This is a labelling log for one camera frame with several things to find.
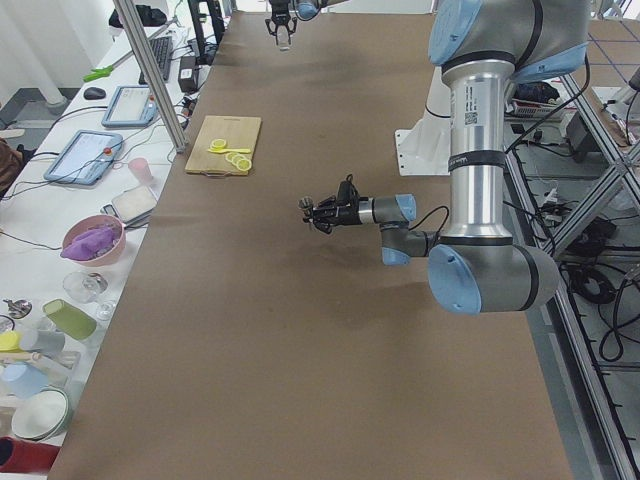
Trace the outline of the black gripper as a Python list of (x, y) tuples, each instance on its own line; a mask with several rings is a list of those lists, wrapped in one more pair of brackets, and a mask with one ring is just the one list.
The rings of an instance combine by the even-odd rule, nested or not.
[(293, 8), (292, 0), (269, 0), (271, 7), (271, 19), (266, 19), (265, 24), (268, 33), (277, 42), (278, 26), (276, 23), (287, 23), (288, 41), (292, 41), (297, 29), (297, 18), (291, 18), (290, 11)]
[(330, 196), (318, 202), (313, 207), (313, 211), (324, 212), (336, 209), (335, 215), (333, 217), (313, 217), (310, 222), (317, 230), (323, 233), (331, 233), (334, 226), (360, 225), (359, 206), (360, 202), (358, 200), (336, 206), (336, 197)]

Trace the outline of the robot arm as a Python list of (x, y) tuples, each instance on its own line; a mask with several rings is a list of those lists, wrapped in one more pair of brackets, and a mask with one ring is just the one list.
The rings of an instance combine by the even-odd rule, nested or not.
[(340, 3), (342, 0), (271, 0), (271, 16), (265, 20), (267, 31), (277, 46), (290, 45), (299, 21), (310, 21), (324, 8)]
[(319, 204), (302, 200), (305, 221), (323, 232), (377, 225), (384, 263), (426, 258), (431, 292), (450, 312), (522, 311), (546, 303), (560, 281), (554, 260), (515, 244), (502, 222), (506, 88), (579, 68), (590, 10), (586, 1), (443, 2), (428, 55), (450, 91), (448, 227), (412, 229), (413, 196), (365, 197), (350, 180)]

